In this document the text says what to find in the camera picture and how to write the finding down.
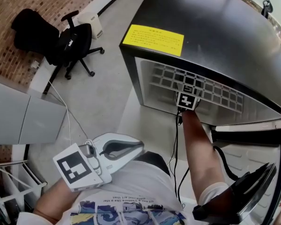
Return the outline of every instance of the sleeve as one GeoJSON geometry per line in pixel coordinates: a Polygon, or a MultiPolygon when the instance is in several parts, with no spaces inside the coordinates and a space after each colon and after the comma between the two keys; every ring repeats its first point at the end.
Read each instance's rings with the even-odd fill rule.
{"type": "Polygon", "coordinates": [[[203,193],[200,195],[198,205],[202,206],[209,202],[214,197],[221,194],[223,191],[225,191],[228,188],[228,184],[225,182],[216,182],[209,187],[207,187],[203,193]]]}
{"type": "Polygon", "coordinates": [[[29,212],[20,212],[17,225],[53,225],[48,220],[43,217],[29,213],[29,212]]]}

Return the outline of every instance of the fridge door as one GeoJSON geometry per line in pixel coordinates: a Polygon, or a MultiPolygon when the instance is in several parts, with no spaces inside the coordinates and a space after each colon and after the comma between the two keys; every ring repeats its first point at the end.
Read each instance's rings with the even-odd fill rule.
{"type": "MultiPolygon", "coordinates": [[[[217,126],[212,129],[213,145],[222,148],[227,164],[238,177],[275,163],[277,173],[251,212],[254,224],[269,225],[281,198],[281,120],[247,125],[217,126]]],[[[224,172],[226,182],[231,180],[224,172]]]]}

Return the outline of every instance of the white t-shirt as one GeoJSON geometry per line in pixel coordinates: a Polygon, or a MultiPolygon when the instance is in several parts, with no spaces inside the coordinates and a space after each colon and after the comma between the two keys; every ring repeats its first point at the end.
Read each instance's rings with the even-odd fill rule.
{"type": "MultiPolygon", "coordinates": [[[[215,183],[204,190],[199,205],[228,188],[215,183]]],[[[131,161],[112,176],[112,182],[80,193],[57,225],[200,225],[183,211],[169,175],[156,166],[131,161]]],[[[21,212],[18,225],[51,225],[44,218],[21,212]]]]}

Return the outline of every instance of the white cable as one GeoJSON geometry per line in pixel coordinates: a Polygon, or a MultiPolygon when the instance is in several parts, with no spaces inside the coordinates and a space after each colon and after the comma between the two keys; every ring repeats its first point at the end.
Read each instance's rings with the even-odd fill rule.
{"type": "Polygon", "coordinates": [[[52,85],[52,83],[49,81],[49,83],[51,84],[51,86],[53,87],[53,89],[55,90],[55,92],[57,93],[57,95],[60,97],[61,101],[64,103],[64,105],[66,106],[67,109],[67,119],[69,120],[69,136],[70,136],[70,146],[72,145],[72,139],[71,139],[71,122],[70,122],[70,117],[69,117],[69,110],[67,108],[67,105],[65,103],[65,101],[62,99],[62,97],[59,95],[59,93],[56,91],[55,87],[52,85]]]}

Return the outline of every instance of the black office chair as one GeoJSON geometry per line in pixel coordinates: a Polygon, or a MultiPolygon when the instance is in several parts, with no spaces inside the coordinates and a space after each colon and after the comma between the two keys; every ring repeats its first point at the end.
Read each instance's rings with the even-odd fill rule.
{"type": "Polygon", "coordinates": [[[14,39],[16,48],[40,53],[47,58],[49,64],[57,66],[50,79],[51,82],[61,66],[67,67],[65,78],[70,80],[69,74],[77,61],[80,61],[88,74],[93,77],[95,73],[88,69],[82,58],[99,50],[101,54],[104,53],[102,47],[89,50],[92,28],[88,23],[74,26],[72,17],[78,13],[78,11],[71,12],[61,19],[61,21],[68,21],[70,29],[64,30],[60,36],[57,28],[31,9],[22,10],[12,22],[11,28],[16,31],[14,39]]]}

